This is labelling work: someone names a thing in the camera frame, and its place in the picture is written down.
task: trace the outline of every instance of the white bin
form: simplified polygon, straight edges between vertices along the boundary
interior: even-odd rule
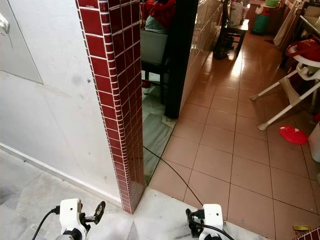
[[[320,123],[315,126],[314,130],[308,137],[312,158],[320,163]]]

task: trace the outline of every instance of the gray marble floor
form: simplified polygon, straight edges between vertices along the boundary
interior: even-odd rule
[[[173,131],[174,124],[163,120],[165,105],[160,103],[157,86],[142,89],[143,145],[161,156]],[[144,180],[148,184],[159,162],[159,158],[144,149]]]
[[[43,216],[63,199],[80,198],[83,212],[93,214],[101,198],[0,150],[0,240],[30,240]],[[107,202],[88,240],[191,240],[185,210],[195,209],[149,187],[133,215]],[[266,240],[226,222],[224,229],[236,240]],[[59,216],[48,216],[36,240],[55,240]]]

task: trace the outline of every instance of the red plate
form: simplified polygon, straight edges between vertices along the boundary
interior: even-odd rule
[[[293,144],[305,144],[308,141],[306,134],[293,126],[282,126],[279,128],[279,133]]]

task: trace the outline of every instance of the chair back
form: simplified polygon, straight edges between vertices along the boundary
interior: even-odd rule
[[[163,63],[167,34],[140,30],[141,61],[160,65]]]

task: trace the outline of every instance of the white wall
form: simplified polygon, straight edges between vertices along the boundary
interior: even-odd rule
[[[0,142],[119,202],[75,0],[9,2],[43,85],[0,71]]]

